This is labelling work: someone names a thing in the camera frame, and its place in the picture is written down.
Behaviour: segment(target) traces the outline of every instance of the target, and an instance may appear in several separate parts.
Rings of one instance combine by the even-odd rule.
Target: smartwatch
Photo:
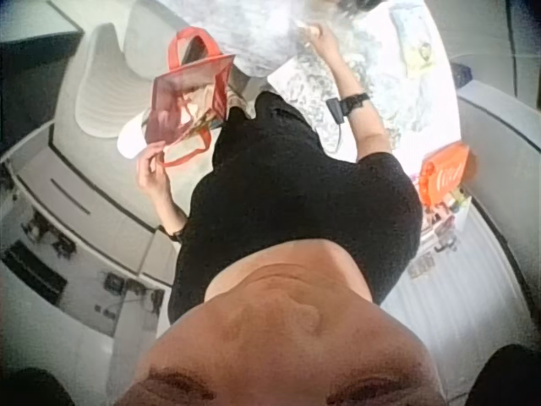
[[[356,108],[362,107],[363,103],[367,100],[370,100],[370,96],[366,93],[362,93],[360,95],[346,97],[340,101],[334,97],[327,100],[326,103],[332,117],[335,119],[335,122],[340,125],[344,123],[344,117],[349,116],[349,114]]]

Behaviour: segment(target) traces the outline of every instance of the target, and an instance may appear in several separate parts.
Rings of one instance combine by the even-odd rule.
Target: cable
[[[338,124],[338,141],[336,142],[335,150],[334,151],[328,151],[325,148],[323,148],[323,150],[325,151],[326,154],[334,155],[334,154],[336,154],[338,152],[338,150],[340,150],[341,145],[342,145],[342,126],[340,124]]]

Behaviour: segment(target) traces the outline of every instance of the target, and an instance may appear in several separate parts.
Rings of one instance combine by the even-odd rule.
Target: fingers
[[[137,173],[139,175],[139,181],[150,175],[150,164],[152,163],[152,160],[157,154],[163,152],[165,146],[165,141],[149,144],[139,154],[139,159],[137,160]]]
[[[162,151],[156,155],[156,174],[162,176],[166,174],[166,168],[163,166],[165,160],[165,153]]]

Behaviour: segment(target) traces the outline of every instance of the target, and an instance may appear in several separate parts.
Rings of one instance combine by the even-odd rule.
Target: white chair
[[[114,26],[98,26],[75,102],[80,128],[95,137],[115,138],[150,107],[152,81],[167,72],[169,42],[187,26],[154,0],[139,0],[132,8],[123,52]]]

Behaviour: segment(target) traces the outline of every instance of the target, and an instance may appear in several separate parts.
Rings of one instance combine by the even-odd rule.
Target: black t-shirt
[[[203,303],[224,268],[287,241],[339,244],[376,304],[417,252],[421,205],[398,160],[388,153],[359,163],[330,158],[302,116],[277,103],[267,100],[267,114],[258,111],[255,120],[230,118],[221,132],[214,170],[197,185],[182,231],[171,322]]]

